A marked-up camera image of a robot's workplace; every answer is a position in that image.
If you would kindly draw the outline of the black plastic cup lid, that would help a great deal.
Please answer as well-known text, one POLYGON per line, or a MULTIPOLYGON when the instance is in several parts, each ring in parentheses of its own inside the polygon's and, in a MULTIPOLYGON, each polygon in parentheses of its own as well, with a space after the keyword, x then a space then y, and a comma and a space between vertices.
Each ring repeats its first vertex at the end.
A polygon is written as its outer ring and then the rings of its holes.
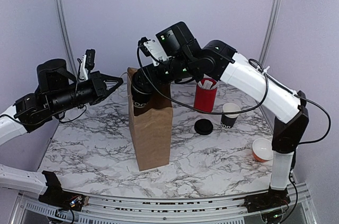
POLYGON ((151 86, 149 80, 145 77, 141 70, 134 73, 132 77, 132 85, 133 88, 141 94, 150 95, 154 91, 154 88, 151 86))

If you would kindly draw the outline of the brown paper bag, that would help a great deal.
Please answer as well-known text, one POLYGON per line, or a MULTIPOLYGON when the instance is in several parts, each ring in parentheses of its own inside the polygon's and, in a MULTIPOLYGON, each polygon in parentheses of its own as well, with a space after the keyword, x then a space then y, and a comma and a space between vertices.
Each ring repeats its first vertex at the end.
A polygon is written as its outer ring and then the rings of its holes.
POLYGON ((140 171, 168 165, 170 162, 173 107, 158 92, 144 108, 133 105, 131 78, 137 72, 127 68, 129 130, 140 171))

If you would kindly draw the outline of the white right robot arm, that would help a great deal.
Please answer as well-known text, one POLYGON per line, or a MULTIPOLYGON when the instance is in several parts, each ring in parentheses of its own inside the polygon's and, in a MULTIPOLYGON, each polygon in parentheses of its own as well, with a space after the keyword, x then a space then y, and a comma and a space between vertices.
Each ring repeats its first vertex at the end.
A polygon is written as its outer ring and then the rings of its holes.
POLYGON ((256 60, 247 59, 220 40, 200 47, 196 40, 145 39, 138 47, 153 60, 151 65, 141 68, 151 91, 157 91, 160 84, 187 77, 200 80, 202 75, 207 75, 241 90, 273 112, 273 169, 269 189, 247 196, 244 204, 250 213, 289 204, 287 185, 295 152, 309 122, 305 94, 280 84, 256 60))

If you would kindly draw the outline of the black paper coffee cup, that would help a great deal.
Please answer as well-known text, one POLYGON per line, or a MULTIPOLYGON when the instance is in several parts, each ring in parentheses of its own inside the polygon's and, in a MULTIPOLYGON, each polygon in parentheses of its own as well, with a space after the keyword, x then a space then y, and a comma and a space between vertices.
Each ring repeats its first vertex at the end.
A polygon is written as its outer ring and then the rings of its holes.
POLYGON ((132 101, 133 101, 133 112, 134 116, 144 114, 150 109, 149 101, 152 97, 152 92, 142 92, 139 89, 131 86, 132 101))

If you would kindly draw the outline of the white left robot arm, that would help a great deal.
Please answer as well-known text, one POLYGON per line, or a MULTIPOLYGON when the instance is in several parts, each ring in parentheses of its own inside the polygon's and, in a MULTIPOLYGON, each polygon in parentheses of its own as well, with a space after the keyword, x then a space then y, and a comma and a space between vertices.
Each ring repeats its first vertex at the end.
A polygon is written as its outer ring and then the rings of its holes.
MULTIPOLYGON (((64 59, 48 60, 37 67, 38 87, 1 114, 1 144, 31 133, 66 111, 95 105, 123 84, 120 77, 95 71, 80 81, 67 70, 64 59)), ((29 172, 1 165, 1 187, 31 192, 39 201, 64 210, 81 211, 88 198, 64 191, 54 172, 29 172)))

